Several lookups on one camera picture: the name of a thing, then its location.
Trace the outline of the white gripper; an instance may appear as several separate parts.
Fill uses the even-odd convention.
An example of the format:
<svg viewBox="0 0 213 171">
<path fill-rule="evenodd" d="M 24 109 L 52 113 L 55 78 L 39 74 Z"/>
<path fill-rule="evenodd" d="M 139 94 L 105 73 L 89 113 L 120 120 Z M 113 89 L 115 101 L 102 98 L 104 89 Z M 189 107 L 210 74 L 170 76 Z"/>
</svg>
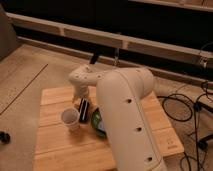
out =
<svg viewBox="0 0 213 171">
<path fill-rule="evenodd" d="M 72 84 L 74 92 L 73 92 L 73 101 L 78 99 L 87 98 L 89 96 L 89 88 L 87 85 L 83 85 L 80 83 Z"/>
</svg>

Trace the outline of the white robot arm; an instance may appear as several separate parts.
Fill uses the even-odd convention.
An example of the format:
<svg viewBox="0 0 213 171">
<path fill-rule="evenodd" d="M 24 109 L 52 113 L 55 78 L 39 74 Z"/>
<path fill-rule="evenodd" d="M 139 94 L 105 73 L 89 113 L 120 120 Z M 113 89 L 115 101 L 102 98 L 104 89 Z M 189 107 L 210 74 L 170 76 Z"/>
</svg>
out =
<svg viewBox="0 0 213 171">
<path fill-rule="evenodd" d="M 167 171 L 144 114 L 141 99 L 154 86 L 150 70 L 115 68 L 94 71 L 83 65 L 69 74 L 74 96 L 83 98 L 96 88 L 97 105 L 118 171 Z"/>
</svg>

